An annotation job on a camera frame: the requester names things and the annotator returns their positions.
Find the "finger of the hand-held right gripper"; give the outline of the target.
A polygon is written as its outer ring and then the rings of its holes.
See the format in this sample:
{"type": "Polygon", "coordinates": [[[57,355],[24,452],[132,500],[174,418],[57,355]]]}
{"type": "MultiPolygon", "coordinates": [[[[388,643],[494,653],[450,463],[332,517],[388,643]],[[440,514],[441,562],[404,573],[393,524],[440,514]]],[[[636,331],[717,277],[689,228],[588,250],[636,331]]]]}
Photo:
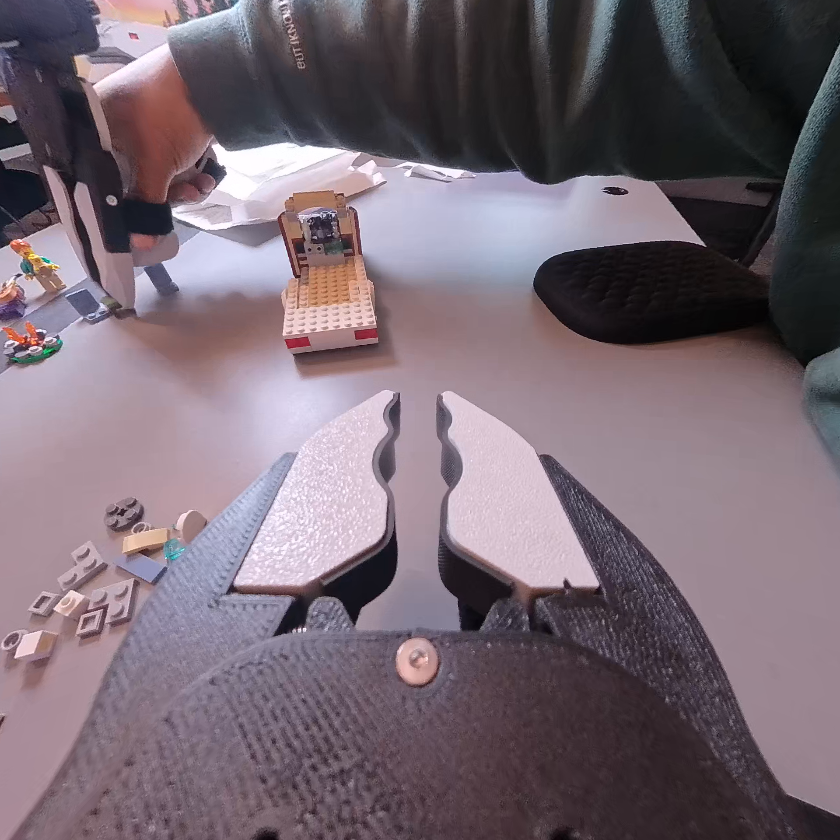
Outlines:
{"type": "Polygon", "coordinates": [[[45,183],[49,189],[52,203],[57,210],[60,224],[70,242],[80,264],[86,270],[87,276],[94,283],[99,283],[99,273],[90,252],[89,242],[81,236],[80,219],[77,217],[75,205],[68,191],[67,184],[61,174],[48,165],[41,167],[45,183]]]}
{"type": "Polygon", "coordinates": [[[121,307],[132,309],[134,265],[122,207],[87,185],[74,186],[71,207],[89,277],[121,307]]]}

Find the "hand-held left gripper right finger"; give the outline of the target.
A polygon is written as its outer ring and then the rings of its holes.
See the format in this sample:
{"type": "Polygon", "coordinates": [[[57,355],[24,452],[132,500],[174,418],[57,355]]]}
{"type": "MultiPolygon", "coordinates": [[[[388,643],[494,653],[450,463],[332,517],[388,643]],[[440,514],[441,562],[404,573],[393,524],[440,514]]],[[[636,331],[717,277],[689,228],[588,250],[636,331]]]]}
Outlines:
{"type": "Polygon", "coordinates": [[[536,601],[601,588],[581,538],[530,442],[463,396],[437,396],[446,490],[438,572],[462,627],[479,627],[499,600],[527,617],[536,601]]]}

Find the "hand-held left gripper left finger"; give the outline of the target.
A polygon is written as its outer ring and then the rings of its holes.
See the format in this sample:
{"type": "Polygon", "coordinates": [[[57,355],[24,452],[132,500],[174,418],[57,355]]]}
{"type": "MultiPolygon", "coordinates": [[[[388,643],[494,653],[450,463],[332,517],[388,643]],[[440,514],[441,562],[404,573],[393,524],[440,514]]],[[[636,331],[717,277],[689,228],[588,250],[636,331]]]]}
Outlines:
{"type": "Polygon", "coordinates": [[[396,572],[389,482],[400,431],[398,392],[383,390],[301,446],[233,579],[232,592],[331,596],[356,621],[396,572]]]}

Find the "white paper bag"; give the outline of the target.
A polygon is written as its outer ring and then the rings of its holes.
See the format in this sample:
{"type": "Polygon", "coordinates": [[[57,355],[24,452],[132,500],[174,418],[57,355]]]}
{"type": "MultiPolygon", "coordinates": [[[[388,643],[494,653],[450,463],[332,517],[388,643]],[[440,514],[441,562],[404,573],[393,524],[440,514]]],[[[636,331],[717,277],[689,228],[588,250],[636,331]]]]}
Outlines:
{"type": "Polygon", "coordinates": [[[276,221],[294,193],[333,191],[352,198],[385,184],[373,160],[341,149],[275,143],[252,150],[213,146],[225,178],[200,203],[173,208],[184,224],[206,231],[276,221]]]}

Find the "grey desk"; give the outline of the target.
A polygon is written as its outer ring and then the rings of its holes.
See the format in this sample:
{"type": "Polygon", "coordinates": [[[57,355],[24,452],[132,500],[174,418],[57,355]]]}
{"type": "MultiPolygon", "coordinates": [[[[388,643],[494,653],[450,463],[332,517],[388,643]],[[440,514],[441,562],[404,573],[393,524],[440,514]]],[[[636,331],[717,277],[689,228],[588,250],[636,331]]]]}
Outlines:
{"type": "Polygon", "coordinates": [[[613,346],[532,291],[564,250],[688,227],[650,184],[540,187],[518,175],[441,184],[390,172],[353,204],[378,345],[288,353],[277,224],[190,234],[138,284],[136,318],[61,332],[53,359],[2,374],[2,635],[66,636],[42,664],[2,657],[2,838],[60,766],[128,627],[84,644],[28,607],[70,552],[118,551],[105,506],[207,518],[281,455],[375,393],[402,396],[398,567],[360,627],[457,626],[438,577],[445,483],[435,409],[453,391],[555,457],[651,551],[705,627],[753,736],[790,794],[838,813],[838,474],[802,406],[802,368],[767,329],[613,346]]]}

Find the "person's right hand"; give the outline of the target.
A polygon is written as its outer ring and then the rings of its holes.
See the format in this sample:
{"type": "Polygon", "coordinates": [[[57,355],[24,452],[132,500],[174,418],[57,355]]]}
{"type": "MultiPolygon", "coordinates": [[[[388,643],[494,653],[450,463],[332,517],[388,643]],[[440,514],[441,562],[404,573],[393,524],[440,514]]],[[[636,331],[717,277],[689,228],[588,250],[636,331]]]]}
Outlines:
{"type": "Polygon", "coordinates": [[[199,203],[215,180],[197,163],[213,136],[194,109],[170,47],[161,45],[94,86],[126,197],[152,204],[199,203]]]}

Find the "toy minifigure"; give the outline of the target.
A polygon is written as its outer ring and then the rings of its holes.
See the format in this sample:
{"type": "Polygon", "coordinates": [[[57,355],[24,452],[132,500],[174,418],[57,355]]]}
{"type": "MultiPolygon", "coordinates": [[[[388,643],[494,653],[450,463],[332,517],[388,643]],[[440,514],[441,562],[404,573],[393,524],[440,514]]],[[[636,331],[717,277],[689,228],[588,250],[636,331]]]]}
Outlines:
{"type": "Polygon", "coordinates": [[[58,293],[67,288],[60,278],[60,267],[50,259],[38,255],[24,239],[10,241],[9,247],[20,258],[20,271],[27,280],[34,280],[47,293],[58,293]]]}

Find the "toy campfire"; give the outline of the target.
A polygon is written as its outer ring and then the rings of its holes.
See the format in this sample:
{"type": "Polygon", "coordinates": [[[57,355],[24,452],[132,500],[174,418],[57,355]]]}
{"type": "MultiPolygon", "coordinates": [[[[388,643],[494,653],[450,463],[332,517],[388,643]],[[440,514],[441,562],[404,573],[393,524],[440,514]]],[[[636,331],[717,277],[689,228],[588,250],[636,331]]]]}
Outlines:
{"type": "Polygon", "coordinates": [[[58,333],[49,333],[26,321],[21,330],[2,327],[6,335],[3,357],[10,365],[36,364],[59,352],[63,340],[58,333]]]}

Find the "pile of small toy bricks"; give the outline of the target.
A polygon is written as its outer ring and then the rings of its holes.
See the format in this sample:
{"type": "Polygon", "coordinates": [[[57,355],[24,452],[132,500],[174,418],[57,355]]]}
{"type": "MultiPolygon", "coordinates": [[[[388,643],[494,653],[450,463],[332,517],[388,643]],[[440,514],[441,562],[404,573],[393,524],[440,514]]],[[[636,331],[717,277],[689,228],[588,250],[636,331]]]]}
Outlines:
{"type": "Polygon", "coordinates": [[[90,540],[73,549],[68,567],[28,605],[28,623],[2,636],[2,656],[45,663],[62,637],[86,643],[128,625],[142,589],[161,583],[207,524],[201,512],[189,509],[174,524],[155,527],[136,497],[107,505],[103,525],[118,538],[117,553],[109,560],[90,540]]]}

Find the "white and red toy vehicle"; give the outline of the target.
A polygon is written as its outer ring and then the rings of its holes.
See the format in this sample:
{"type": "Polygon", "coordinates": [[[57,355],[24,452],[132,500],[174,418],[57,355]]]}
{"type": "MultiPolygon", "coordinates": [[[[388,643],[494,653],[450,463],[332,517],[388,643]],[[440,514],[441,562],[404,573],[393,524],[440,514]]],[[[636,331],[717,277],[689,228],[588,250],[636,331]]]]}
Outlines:
{"type": "Polygon", "coordinates": [[[295,192],[278,224],[292,272],[281,295],[287,349],[304,354],[378,344],[375,288],[358,214],[344,194],[295,192]]]}

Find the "black wrist rest pad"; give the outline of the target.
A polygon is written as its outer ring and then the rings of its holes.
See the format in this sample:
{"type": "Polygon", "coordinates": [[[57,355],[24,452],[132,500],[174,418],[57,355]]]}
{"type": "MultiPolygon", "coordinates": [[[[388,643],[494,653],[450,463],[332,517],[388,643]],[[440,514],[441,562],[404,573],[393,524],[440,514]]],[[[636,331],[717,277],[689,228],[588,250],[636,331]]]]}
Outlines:
{"type": "Polygon", "coordinates": [[[768,284],[728,257],[684,241],[556,255],[533,289],[565,327],[602,343],[644,344],[744,329],[769,317],[768,284]]]}

